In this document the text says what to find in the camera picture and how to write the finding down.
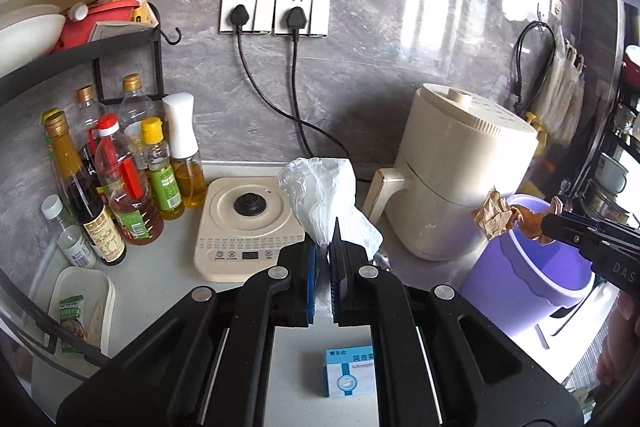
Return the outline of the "person's right hand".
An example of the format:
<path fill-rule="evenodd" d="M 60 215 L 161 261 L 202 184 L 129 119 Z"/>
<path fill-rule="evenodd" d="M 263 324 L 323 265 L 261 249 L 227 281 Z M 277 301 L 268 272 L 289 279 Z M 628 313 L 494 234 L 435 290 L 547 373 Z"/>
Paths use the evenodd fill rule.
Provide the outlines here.
<path fill-rule="evenodd" d="M 608 333 L 597 364 L 597 379 L 610 385 L 620 381 L 639 347 L 639 303 L 621 291 L 608 319 Z"/>

